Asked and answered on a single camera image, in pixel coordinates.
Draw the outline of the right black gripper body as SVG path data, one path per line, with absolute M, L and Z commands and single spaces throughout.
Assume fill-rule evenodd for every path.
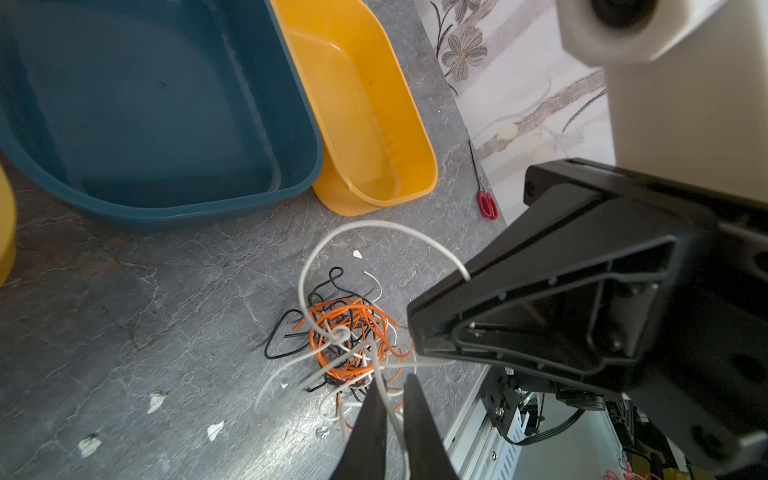
M 767 205 L 583 159 L 413 300 L 421 356 L 627 396 L 696 466 L 767 470 Z

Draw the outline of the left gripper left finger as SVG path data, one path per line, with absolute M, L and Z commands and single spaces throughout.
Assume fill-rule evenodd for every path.
M 384 479 L 387 434 L 385 403 L 378 387 L 373 387 L 330 480 Z

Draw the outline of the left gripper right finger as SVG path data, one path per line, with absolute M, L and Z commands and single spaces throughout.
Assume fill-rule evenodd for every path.
M 421 384 L 414 374 L 404 384 L 404 439 L 410 478 L 414 480 L 458 480 Z

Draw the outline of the right yellow plastic bin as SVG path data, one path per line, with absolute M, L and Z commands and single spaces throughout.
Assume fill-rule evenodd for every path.
M 437 160 L 391 42 L 362 1 L 276 1 L 324 143 L 313 184 L 354 217 L 430 194 Z

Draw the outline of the yellow plastic bin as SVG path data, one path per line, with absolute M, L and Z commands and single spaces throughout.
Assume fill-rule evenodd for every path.
M 17 209 L 11 185 L 0 171 L 0 285 L 9 277 L 16 256 Z
M 362 1 L 276 1 L 324 143 L 313 184 L 354 217 L 430 194 L 437 160 L 391 42 Z

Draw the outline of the teal plastic bin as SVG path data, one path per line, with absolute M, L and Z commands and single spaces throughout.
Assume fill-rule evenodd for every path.
M 5 1 L 1 149 L 124 231 L 295 197 L 323 142 L 268 1 Z

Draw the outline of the left yellow plastic bin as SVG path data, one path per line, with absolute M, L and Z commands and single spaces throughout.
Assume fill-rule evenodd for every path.
M 16 256 L 17 209 L 11 185 L 0 171 L 0 285 L 9 277 Z

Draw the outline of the aluminium frame rail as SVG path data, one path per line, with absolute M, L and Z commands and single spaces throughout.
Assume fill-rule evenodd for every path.
M 513 370 L 486 367 L 462 405 L 444 446 L 460 479 L 512 479 L 521 456 L 529 415 Z

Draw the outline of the red handled scissors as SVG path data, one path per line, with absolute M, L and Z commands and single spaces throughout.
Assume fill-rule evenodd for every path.
M 488 220 L 497 220 L 499 218 L 498 207 L 493 196 L 484 187 L 484 184 L 480 175 L 479 165 L 475 157 L 474 146 L 471 140 L 468 140 L 468 146 L 470 150 L 470 158 L 472 161 L 475 178 L 478 184 L 478 193 L 476 195 L 476 200 L 477 200 L 480 214 Z

